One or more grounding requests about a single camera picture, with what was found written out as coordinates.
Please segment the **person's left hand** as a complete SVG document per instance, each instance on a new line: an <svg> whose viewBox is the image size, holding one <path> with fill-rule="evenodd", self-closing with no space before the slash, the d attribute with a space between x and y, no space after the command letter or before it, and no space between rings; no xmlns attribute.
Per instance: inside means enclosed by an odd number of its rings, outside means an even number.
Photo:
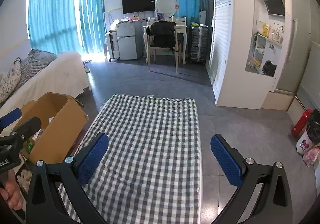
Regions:
<svg viewBox="0 0 320 224"><path fill-rule="evenodd" d="M20 210L23 207L23 196L20 192L20 186L15 180L15 172L13 169L5 173L1 173L1 196L13 210Z"/></svg>

